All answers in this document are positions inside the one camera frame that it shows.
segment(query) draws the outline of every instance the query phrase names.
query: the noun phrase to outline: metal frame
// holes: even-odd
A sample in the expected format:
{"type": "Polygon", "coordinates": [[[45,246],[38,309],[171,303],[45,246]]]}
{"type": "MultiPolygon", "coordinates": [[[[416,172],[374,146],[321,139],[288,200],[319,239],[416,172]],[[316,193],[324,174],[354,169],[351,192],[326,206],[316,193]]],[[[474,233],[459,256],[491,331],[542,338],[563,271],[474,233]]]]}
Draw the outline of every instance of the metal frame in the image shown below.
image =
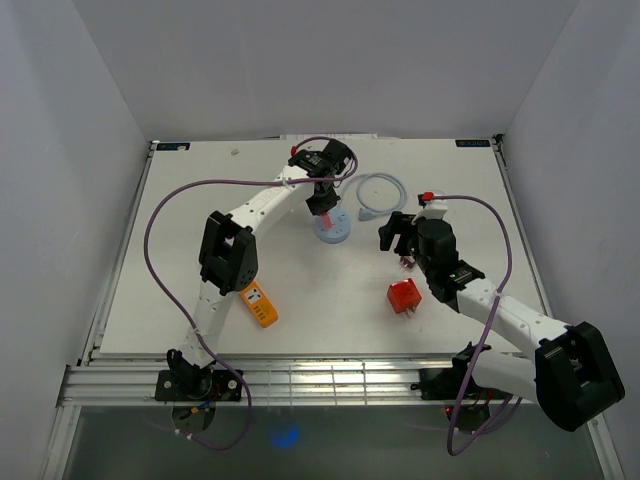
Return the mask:
{"type": "MultiPolygon", "coordinates": [[[[100,355],[99,347],[133,223],[144,190],[149,167],[159,142],[151,142],[144,172],[133,198],[127,227],[116,254],[113,269],[105,283],[100,303],[82,357],[82,365],[70,368],[61,389],[58,412],[44,464],[42,478],[62,478],[70,454],[81,408],[83,406],[164,406],[153,400],[157,373],[166,368],[164,359],[118,358],[100,355]]],[[[527,254],[529,267],[545,313],[551,315],[549,301],[531,254],[522,219],[509,183],[507,168],[494,140],[491,144],[502,176],[507,197],[527,254]]],[[[451,357],[420,358],[275,358],[243,356],[226,358],[245,371],[256,406],[374,406],[374,405],[442,405],[426,402],[411,390],[421,368],[444,368],[451,357]]],[[[246,400],[238,404],[246,405],[246,400]]],[[[588,424],[589,432],[607,479],[624,478],[618,457],[602,415],[588,424]]]]}

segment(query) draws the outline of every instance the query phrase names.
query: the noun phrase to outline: blue circular base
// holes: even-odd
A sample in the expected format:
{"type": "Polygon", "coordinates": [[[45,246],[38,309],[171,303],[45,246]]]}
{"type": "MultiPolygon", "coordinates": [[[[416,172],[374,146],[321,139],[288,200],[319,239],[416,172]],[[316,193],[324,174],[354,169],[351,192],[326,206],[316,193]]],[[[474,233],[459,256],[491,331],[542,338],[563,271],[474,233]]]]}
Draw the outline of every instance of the blue circular base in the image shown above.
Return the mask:
{"type": "Polygon", "coordinates": [[[351,217],[346,211],[335,207],[329,210],[329,218],[331,219],[331,228],[324,226],[322,218],[315,218],[313,226],[316,235],[325,243],[344,242],[351,233],[351,217]]]}

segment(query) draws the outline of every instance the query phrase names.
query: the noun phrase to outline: orange device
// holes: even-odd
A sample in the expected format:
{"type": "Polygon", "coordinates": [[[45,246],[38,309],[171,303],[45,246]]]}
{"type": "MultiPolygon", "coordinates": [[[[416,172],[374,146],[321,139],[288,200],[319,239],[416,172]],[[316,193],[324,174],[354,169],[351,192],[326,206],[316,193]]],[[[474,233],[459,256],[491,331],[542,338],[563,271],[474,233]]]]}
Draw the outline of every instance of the orange device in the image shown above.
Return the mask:
{"type": "Polygon", "coordinates": [[[278,319],[278,312],[255,280],[242,290],[240,296],[262,328],[267,328],[278,319]]]}

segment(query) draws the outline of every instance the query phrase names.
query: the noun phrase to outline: glass panel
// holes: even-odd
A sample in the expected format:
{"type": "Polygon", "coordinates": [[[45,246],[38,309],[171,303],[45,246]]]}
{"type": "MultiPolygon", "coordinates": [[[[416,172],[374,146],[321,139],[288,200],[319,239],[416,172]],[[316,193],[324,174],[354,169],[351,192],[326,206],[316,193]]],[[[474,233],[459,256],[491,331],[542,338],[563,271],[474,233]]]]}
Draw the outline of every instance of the glass panel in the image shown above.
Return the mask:
{"type": "MultiPolygon", "coordinates": [[[[203,437],[230,440],[245,415],[220,408],[203,437]]],[[[83,408],[65,478],[603,478],[588,430],[559,430],[533,405],[455,458],[444,431],[411,426],[445,429],[434,406],[255,408],[247,437],[227,452],[149,422],[172,427],[171,410],[83,408]]]]}

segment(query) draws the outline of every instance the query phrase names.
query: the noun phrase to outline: red tip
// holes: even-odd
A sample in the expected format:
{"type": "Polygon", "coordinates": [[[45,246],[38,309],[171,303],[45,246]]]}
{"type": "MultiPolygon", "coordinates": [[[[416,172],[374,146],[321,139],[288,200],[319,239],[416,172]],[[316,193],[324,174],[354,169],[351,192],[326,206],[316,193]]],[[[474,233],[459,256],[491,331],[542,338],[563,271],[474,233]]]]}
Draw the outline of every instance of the red tip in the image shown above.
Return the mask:
{"type": "Polygon", "coordinates": [[[327,212],[323,213],[320,215],[320,218],[322,219],[322,223],[324,224],[324,228],[331,228],[331,217],[329,216],[329,214],[327,212]]]}

